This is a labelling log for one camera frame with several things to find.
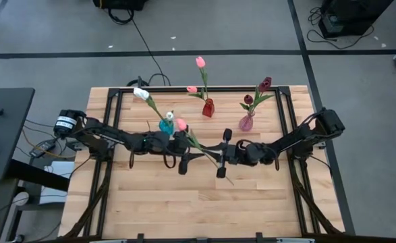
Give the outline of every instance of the black metal frame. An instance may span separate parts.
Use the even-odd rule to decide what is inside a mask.
[[[153,87],[145,87],[145,90],[148,92],[154,93],[154,92],[185,92],[184,88],[180,87],[161,87],[161,88],[153,88]],[[208,91],[210,92],[254,92],[255,87],[254,86],[232,86],[232,87],[208,87]],[[280,117],[280,122],[281,122],[281,127],[283,131],[283,135],[288,134],[288,129],[287,129],[287,123],[286,123],[286,118],[285,118],[285,112],[283,110],[283,102],[281,96],[284,95],[286,97],[287,101],[287,108],[292,124],[292,128],[297,127],[297,121],[295,119],[295,113],[293,110],[293,103],[291,99],[291,93],[290,89],[288,86],[278,86],[278,87],[271,87],[270,90],[271,92],[275,93],[275,98],[277,102],[277,108],[279,110],[279,117]],[[103,120],[103,123],[108,124],[109,122],[109,116],[111,113],[111,107],[113,103],[114,97],[117,97],[117,105],[115,107],[115,115],[114,115],[114,121],[113,121],[113,127],[118,128],[119,124],[119,118],[120,118],[120,113],[121,113],[121,102],[122,102],[122,97],[125,93],[131,93],[133,92],[132,88],[110,88],[108,91],[108,98],[107,98],[107,104],[105,108],[105,117]],[[289,170],[291,172],[291,179],[294,179],[294,176],[296,177],[296,168],[295,168],[295,163],[294,159],[291,156],[290,152],[288,152],[288,163],[289,163]],[[92,180],[92,185],[91,185],[91,191],[90,191],[90,200],[88,202],[88,205],[93,203],[94,197],[97,192],[97,187],[98,187],[98,181],[99,181],[99,176],[101,172],[101,164],[102,161],[97,161],[96,165],[94,167],[94,176]],[[101,237],[103,234],[103,226],[105,223],[105,212],[106,212],[106,206],[107,206],[107,197],[109,193],[109,181],[111,179],[111,172],[112,172],[112,161],[107,162],[106,166],[106,171],[105,171],[105,178],[104,181],[107,180],[107,188],[105,188],[102,198],[101,198],[101,207],[99,211],[99,216],[98,216],[98,223],[97,223],[97,231],[96,231],[96,236]],[[302,173],[302,178],[303,178],[303,183],[305,186],[306,193],[308,196],[312,199],[312,190],[310,186],[310,180],[308,177],[308,172],[307,172],[307,167],[305,162],[300,162],[300,171]],[[299,225],[300,225],[300,230],[302,235],[306,235],[308,233],[307,231],[307,226],[306,226],[306,220],[304,216],[304,208],[302,206],[302,200],[300,193],[295,189],[295,186],[293,186],[293,193],[295,196],[295,206],[298,212],[298,219],[299,219]],[[319,228],[319,223],[316,218],[315,213],[310,209],[310,215],[312,216],[312,225],[313,225],[313,230],[315,234],[320,233],[320,228]],[[92,223],[92,217],[88,219],[84,226],[84,234],[83,236],[89,236],[90,235],[90,227]],[[227,239],[211,239],[212,242],[214,241],[230,241],[230,242],[256,242],[259,238],[262,238],[262,240],[270,240],[271,242],[274,242],[276,238],[263,238],[262,234],[257,234],[257,238],[227,238]],[[134,242],[134,241],[139,241],[139,239],[128,239],[129,242]],[[196,239],[154,239],[154,241],[160,242],[183,242],[186,240],[191,240],[191,241],[196,241]]]

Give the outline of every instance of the white label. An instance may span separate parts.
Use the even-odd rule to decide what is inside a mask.
[[[59,116],[57,118],[57,121],[65,121],[65,122],[69,122],[69,123],[71,123],[73,125],[76,125],[76,120],[72,119],[72,118],[69,118],[69,117]]]
[[[70,129],[72,129],[74,127],[73,125],[71,125],[71,124],[69,124],[67,122],[64,122],[64,121],[57,121],[57,123],[55,125],[56,126],[63,126],[63,127],[70,128]]]

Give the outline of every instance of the wooden table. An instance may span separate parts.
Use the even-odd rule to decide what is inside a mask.
[[[307,86],[290,86],[290,89],[296,119],[300,123],[314,112],[310,95]],[[88,116],[103,120],[107,92],[108,88],[92,88]],[[238,121],[246,114],[238,103],[247,93],[253,94],[210,93],[216,107],[213,118],[202,116],[203,101],[189,97],[186,92],[153,93],[152,97],[162,114],[175,110],[175,116],[185,119],[200,143],[205,145],[220,143],[225,128],[233,130],[231,144],[241,138],[272,142],[282,137],[274,98],[256,109],[250,132],[237,128]],[[285,99],[283,106],[289,121]],[[125,94],[119,128],[128,132],[147,131],[147,120],[151,130],[158,130],[159,118],[155,112],[132,93]],[[145,238],[253,238],[256,232],[262,232],[264,237],[301,236],[285,153],[279,157],[279,171],[274,165],[227,165],[227,177],[234,185],[227,179],[217,179],[216,168],[206,157],[193,160],[188,173],[179,175],[177,168],[166,168],[163,159],[153,155],[136,156],[133,169],[129,169],[129,154],[122,146],[116,146],[103,238],[135,239],[138,233],[144,233]],[[314,156],[326,161],[323,150],[315,149]],[[78,153],[75,166],[87,157],[88,152]],[[74,174],[60,236],[71,229],[86,208],[93,171],[94,161],[89,161]],[[308,172],[316,204],[335,227],[344,230],[328,167],[308,159]],[[303,203],[303,206],[311,232],[307,205]],[[95,212],[92,234],[96,232],[98,209]]]

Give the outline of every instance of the pink tulip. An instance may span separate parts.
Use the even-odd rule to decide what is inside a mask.
[[[196,58],[196,65],[198,65],[198,68],[205,68],[205,61],[202,57],[197,57]]]
[[[187,91],[190,93],[195,93],[198,92],[198,88],[196,88],[195,86],[188,86]]]
[[[184,121],[183,119],[180,119],[180,118],[177,118],[176,121],[177,121],[178,130],[184,131],[187,129],[186,121]]]

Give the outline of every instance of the table leg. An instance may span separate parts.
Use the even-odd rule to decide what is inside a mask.
[[[11,160],[7,176],[67,192],[69,179],[23,162]]]

